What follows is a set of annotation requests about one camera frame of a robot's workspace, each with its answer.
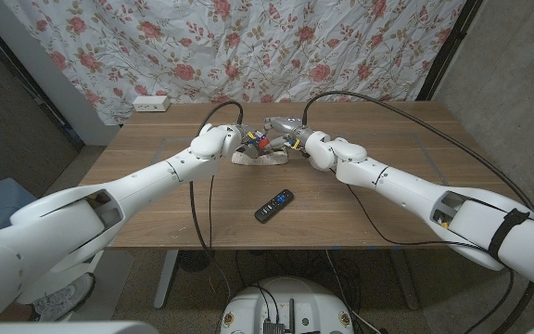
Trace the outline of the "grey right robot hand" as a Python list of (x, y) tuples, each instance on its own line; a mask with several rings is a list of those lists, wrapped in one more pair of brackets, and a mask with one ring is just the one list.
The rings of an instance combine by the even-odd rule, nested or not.
[(270, 141), (266, 148), (278, 150), (283, 147), (302, 150), (308, 138), (314, 131), (302, 122), (302, 119), (294, 117), (269, 117), (263, 120), (263, 129), (275, 131), (279, 134)]

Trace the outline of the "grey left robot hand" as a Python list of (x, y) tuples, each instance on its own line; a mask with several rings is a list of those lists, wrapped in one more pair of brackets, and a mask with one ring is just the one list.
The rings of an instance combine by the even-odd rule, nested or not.
[(241, 124), (237, 126), (242, 138), (241, 146), (236, 149), (236, 152), (243, 153), (252, 159), (257, 159), (264, 155), (265, 151), (261, 147), (261, 141), (266, 139), (266, 134), (262, 130)]

